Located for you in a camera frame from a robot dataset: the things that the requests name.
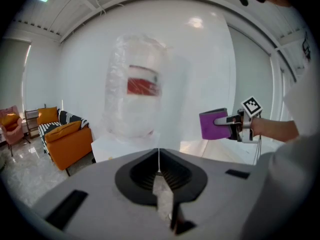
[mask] orange armchair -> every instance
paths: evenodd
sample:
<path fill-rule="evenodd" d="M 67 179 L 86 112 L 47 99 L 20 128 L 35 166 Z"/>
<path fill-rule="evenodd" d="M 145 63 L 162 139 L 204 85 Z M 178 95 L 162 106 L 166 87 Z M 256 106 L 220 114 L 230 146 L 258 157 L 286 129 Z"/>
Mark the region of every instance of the orange armchair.
<path fill-rule="evenodd" d="M 12 106 L 6 109 L 0 109 L 0 119 L 3 118 L 5 115 L 15 113 L 16 115 L 19 115 L 17 106 Z M 8 148 L 11 151 L 11 156 L 13 157 L 12 153 L 12 145 L 20 141 L 22 138 L 25 139 L 27 142 L 30 143 L 29 140 L 25 138 L 23 129 L 22 129 L 22 118 L 19 118 L 16 122 L 18 126 L 13 131 L 7 131 L 6 128 L 0 123 L 0 127 L 3 133 L 3 136 L 8 143 Z"/>

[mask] orange cushion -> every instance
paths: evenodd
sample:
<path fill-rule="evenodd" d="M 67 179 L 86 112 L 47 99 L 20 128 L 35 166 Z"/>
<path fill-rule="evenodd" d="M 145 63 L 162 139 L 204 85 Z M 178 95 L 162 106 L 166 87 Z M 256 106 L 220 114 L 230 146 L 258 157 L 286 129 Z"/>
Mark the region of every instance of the orange cushion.
<path fill-rule="evenodd" d="M 8 131 L 8 132 L 12 132 L 14 129 L 16 129 L 18 127 L 18 124 L 15 122 L 13 124 L 10 124 L 9 126 L 7 126 L 5 129 Z"/>
<path fill-rule="evenodd" d="M 6 114 L 2 119 L 1 119 L 1 124 L 7 129 L 8 126 L 16 123 L 20 116 L 18 116 L 15 113 L 10 113 Z"/>
<path fill-rule="evenodd" d="M 37 119 L 37 122 L 39 125 L 43 124 L 49 124 L 53 122 L 58 122 L 58 113 L 57 113 L 57 107 L 50 107 L 50 108 L 39 108 L 39 118 Z"/>
<path fill-rule="evenodd" d="M 80 129 L 81 121 L 71 122 L 62 126 L 59 126 L 52 131 L 44 135 L 44 139 L 47 143 L 54 142 L 66 135 L 72 134 Z"/>

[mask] black and white striped sofa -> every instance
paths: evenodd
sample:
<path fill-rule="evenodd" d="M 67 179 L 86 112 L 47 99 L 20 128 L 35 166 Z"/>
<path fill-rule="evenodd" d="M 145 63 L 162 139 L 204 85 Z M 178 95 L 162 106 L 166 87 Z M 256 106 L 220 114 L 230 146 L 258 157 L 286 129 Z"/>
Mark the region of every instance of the black and white striped sofa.
<path fill-rule="evenodd" d="M 50 131 L 52 131 L 53 129 L 62 126 L 62 125 L 66 125 L 72 122 L 76 122 L 76 121 L 81 121 L 81 129 L 83 129 L 85 126 L 89 126 L 89 122 L 86 119 L 83 119 L 79 116 L 76 116 L 74 114 L 71 114 L 67 111 L 61 110 L 61 109 L 57 109 L 57 115 L 58 115 L 58 120 L 57 122 L 50 122 L 50 123 L 44 123 L 44 124 L 40 124 L 38 127 L 39 130 L 39 134 L 40 134 L 40 138 L 42 140 L 43 143 L 43 150 L 44 153 L 50 155 L 49 150 L 47 148 L 47 142 L 45 140 L 45 134 L 49 133 Z"/>

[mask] person's arm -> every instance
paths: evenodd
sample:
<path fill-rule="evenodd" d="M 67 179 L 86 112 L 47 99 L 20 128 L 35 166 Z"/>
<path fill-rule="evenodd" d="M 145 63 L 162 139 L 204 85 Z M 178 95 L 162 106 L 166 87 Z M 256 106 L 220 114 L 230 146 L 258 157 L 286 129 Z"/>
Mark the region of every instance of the person's arm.
<path fill-rule="evenodd" d="M 272 121 L 254 117 L 251 122 L 254 136 L 262 135 L 281 142 L 288 142 L 299 136 L 294 121 Z"/>

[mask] sofa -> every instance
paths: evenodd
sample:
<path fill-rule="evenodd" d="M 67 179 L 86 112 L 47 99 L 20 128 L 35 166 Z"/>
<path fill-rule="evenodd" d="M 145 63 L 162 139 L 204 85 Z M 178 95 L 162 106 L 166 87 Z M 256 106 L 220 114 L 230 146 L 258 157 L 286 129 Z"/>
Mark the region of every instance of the sofa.
<path fill-rule="evenodd" d="M 92 151 L 92 134 L 88 121 L 79 116 L 57 109 L 57 118 L 57 122 L 44 124 L 39 124 L 38 118 L 39 135 L 43 143 L 44 153 L 51 157 L 60 170 L 66 170 L 69 175 L 68 167 Z M 81 121 L 79 130 L 47 143 L 45 139 L 47 133 L 59 126 L 76 121 Z"/>

